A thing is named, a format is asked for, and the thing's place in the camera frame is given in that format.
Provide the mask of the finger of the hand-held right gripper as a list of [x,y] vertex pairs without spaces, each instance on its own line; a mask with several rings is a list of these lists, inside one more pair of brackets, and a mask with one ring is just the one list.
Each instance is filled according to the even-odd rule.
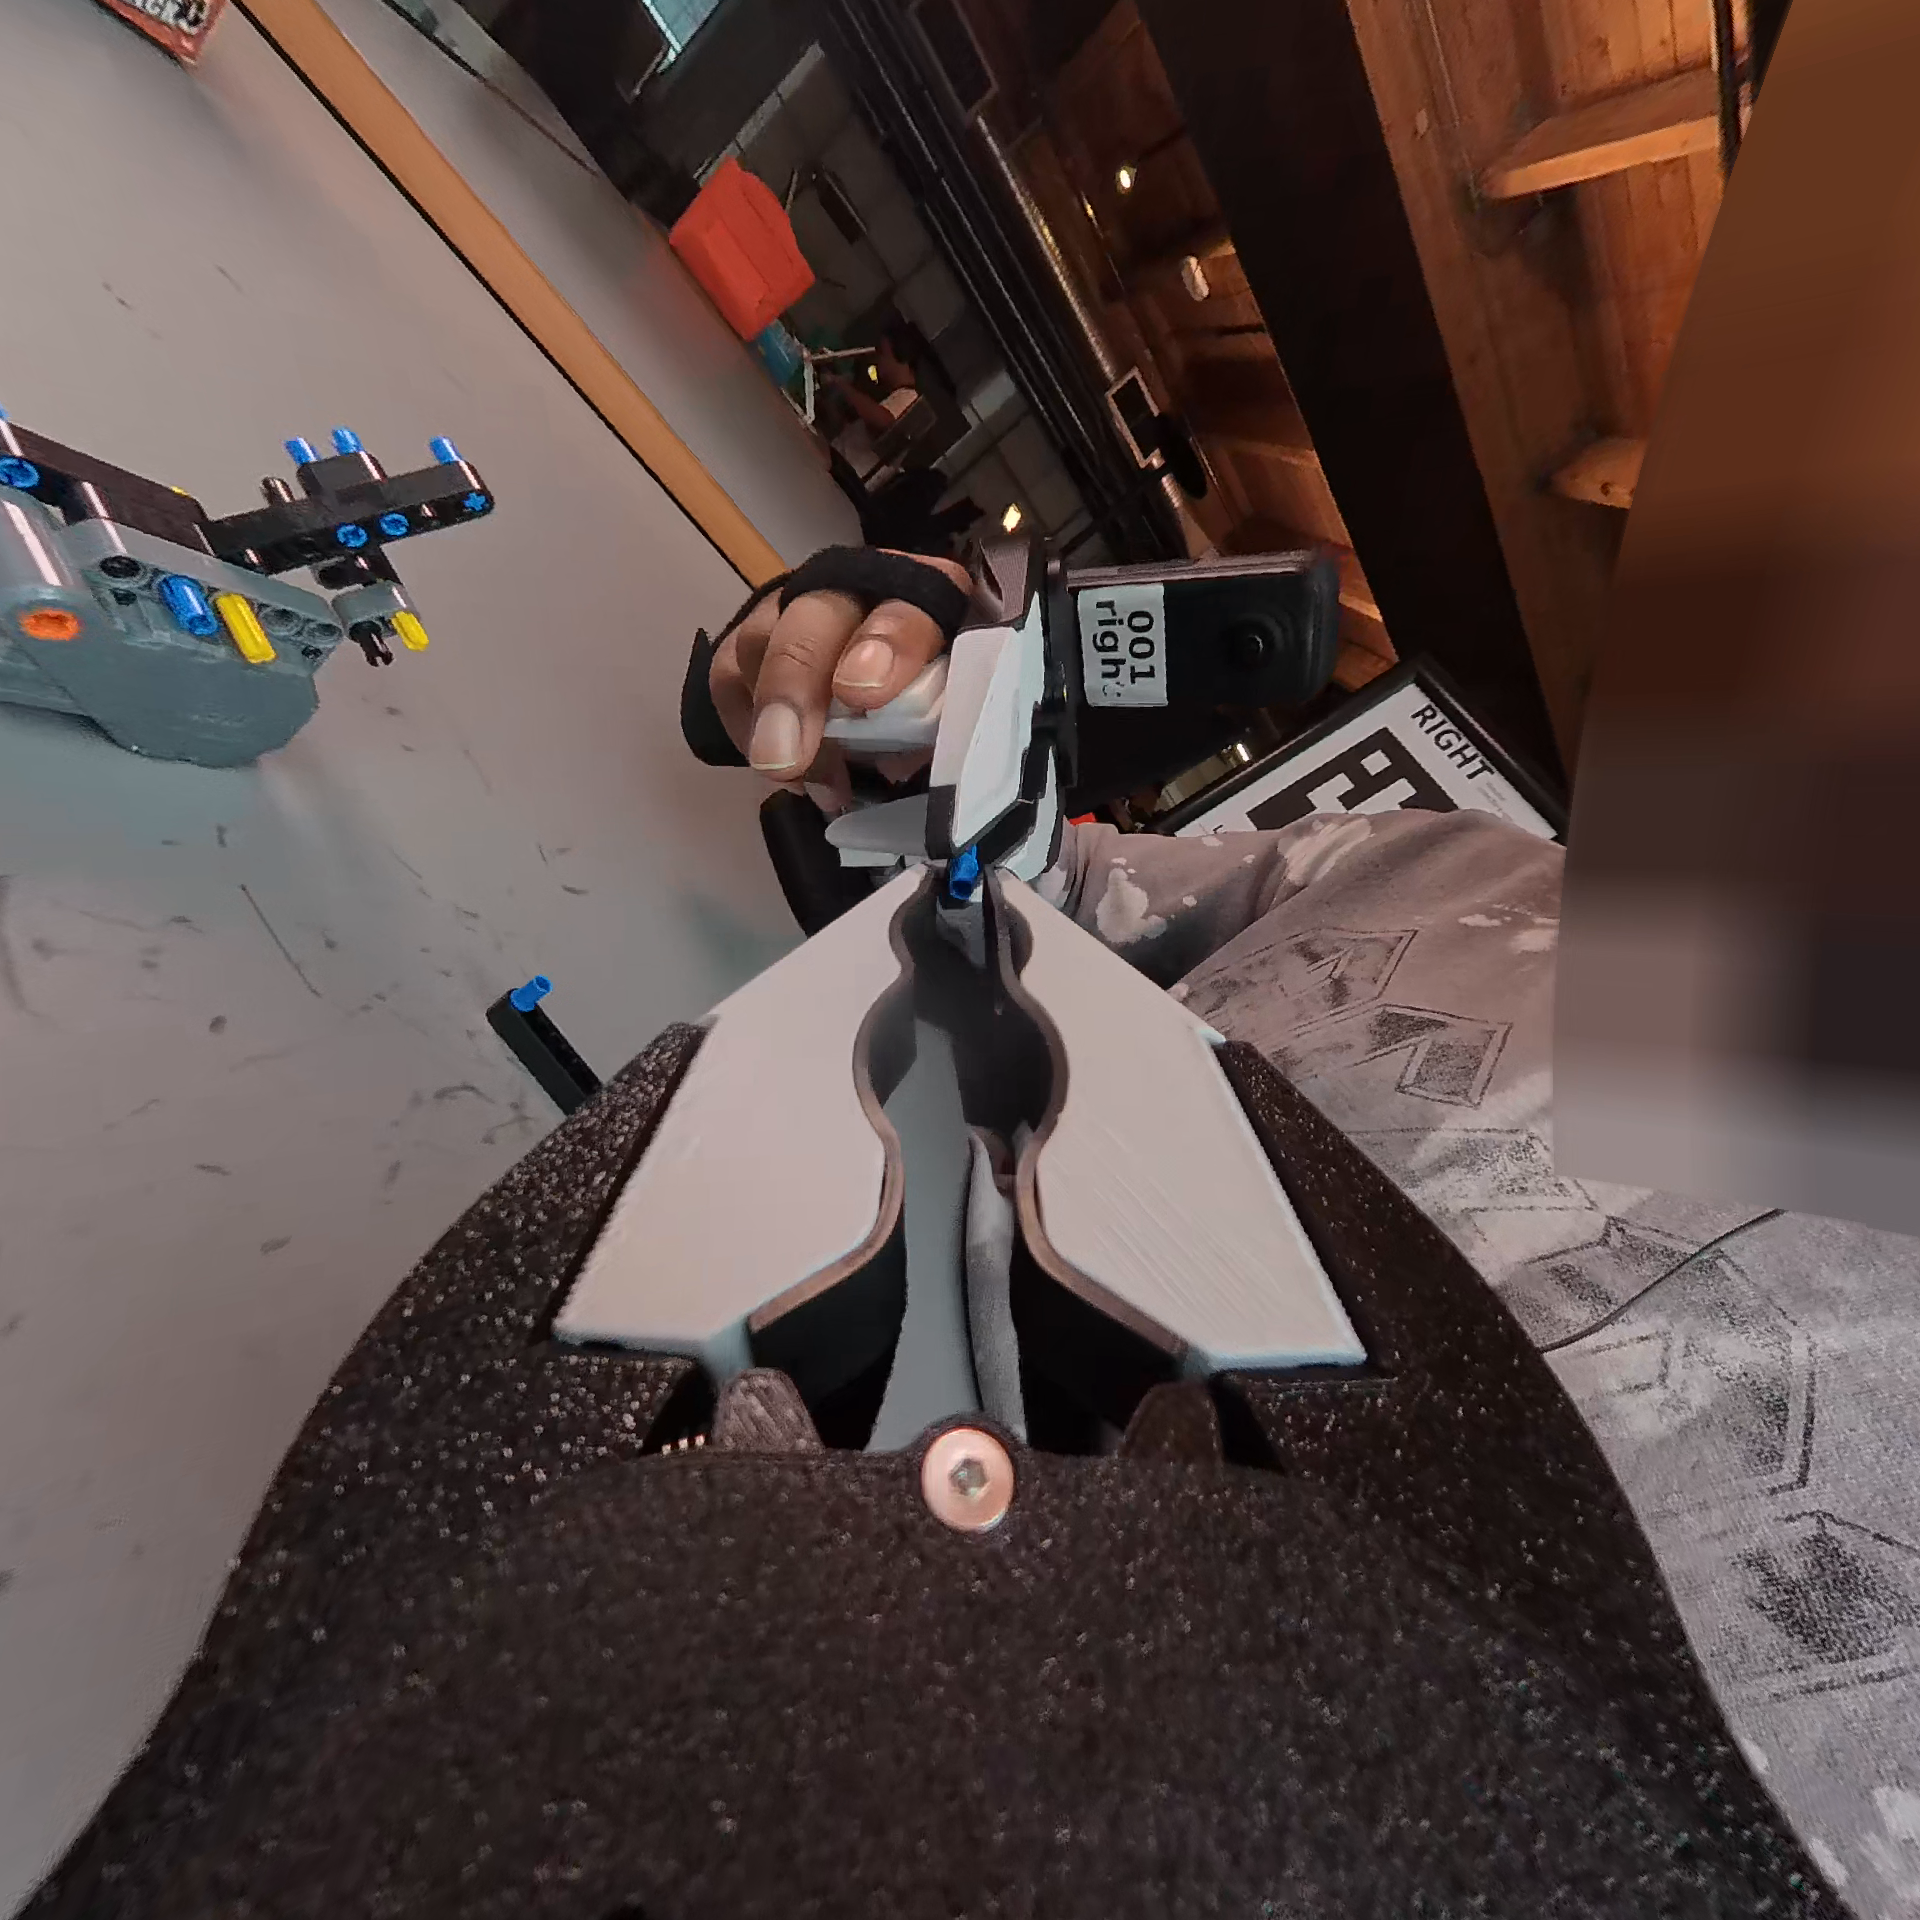
[[1053,743],[1038,731],[1046,697],[1043,620],[960,632],[926,784],[922,852],[975,852],[982,870],[1034,881],[1053,865]]
[[1043,878],[1062,858],[1063,825],[1058,728],[1038,724],[1021,755],[1015,803],[994,822],[994,870],[1021,881]]

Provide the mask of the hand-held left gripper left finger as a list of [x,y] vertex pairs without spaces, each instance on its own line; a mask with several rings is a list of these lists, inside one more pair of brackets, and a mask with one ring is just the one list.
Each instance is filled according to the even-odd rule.
[[578,1349],[864,1374],[906,1309],[906,1169],[883,1088],[910,1060],[898,914],[920,874],[724,996],[553,1318]]

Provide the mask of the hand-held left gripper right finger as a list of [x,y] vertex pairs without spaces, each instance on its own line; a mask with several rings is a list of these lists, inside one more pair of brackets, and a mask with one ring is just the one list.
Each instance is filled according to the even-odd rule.
[[1366,1346],[1229,1076],[1224,1038],[1021,878],[1009,995],[1046,1047],[1016,1147],[1038,1269],[1178,1374],[1351,1371]]

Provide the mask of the grey desk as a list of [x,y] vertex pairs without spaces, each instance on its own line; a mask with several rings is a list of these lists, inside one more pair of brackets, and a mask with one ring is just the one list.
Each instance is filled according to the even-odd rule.
[[3,1914],[133,1760],[372,1314],[558,1116],[485,1027],[534,974],[597,1067],[795,945],[758,787],[681,743],[745,592],[252,31],[176,67],[3,5],[3,407],[226,513],[291,436],[450,441],[496,513],[397,554],[429,645],[344,648],[238,774],[3,710]]

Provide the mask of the person's right hand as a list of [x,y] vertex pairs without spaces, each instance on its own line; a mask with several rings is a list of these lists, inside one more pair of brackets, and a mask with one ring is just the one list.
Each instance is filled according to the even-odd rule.
[[864,612],[833,591],[786,609],[770,597],[717,643],[707,690],[745,765],[833,817],[851,805],[851,774],[839,747],[822,738],[829,710],[883,707],[942,648],[941,625],[898,600]]

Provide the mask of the black bent beam with pins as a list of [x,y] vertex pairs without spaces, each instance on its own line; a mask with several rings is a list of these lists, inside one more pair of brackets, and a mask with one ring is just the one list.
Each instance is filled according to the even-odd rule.
[[544,1091],[559,1116],[575,1116],[602,1091],[602,1076],[584,1063],[562,1030],[543,1010],[553,991],[543,974],[499,995],[485,1005],[485,1027],[512,1052],[519,1067]]

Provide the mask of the black framed white sign board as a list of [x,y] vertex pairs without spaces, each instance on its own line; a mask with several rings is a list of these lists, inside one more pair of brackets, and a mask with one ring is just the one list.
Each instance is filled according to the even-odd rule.
[[1566,845],[1569,803],[1462,703],[1441,668],[1391,668],[1311,728],[1156,817],[1152,833],[1276,833],[1304,817],[1484,811]]

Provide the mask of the grey printed clothing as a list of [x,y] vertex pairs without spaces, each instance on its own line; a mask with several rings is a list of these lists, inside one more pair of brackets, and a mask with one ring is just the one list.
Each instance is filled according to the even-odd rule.
[[1916,1914],[1916,1238],[1557,1170],[1552,927],[1291,932],[1189,1005],[1260,1047],[1546,1353],[1751,1774]]

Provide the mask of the orange box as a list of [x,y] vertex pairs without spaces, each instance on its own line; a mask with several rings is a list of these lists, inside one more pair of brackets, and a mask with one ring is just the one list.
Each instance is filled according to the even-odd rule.
[[736,157],[707,174],[667,246],[748,346],[816,283],[782,200]]

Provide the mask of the grey motor block assembly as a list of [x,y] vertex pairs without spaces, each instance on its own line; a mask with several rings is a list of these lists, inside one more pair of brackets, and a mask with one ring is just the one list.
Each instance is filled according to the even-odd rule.
[[210,513],[192,494],[3,420],[3,704],[77,716],[155,761],[282,749],[344,645],[423,651],[392,553],[491,516],[450,441],[392,473],[347,429],[289,441],[291,474]]

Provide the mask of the printed box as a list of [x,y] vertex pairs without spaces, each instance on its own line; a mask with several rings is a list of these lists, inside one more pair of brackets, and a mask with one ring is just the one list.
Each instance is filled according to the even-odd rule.
[[98,3],[111,19],[145,35],[173,63],[192,67],[199,63],[210,35],[226,11],[226,3]]

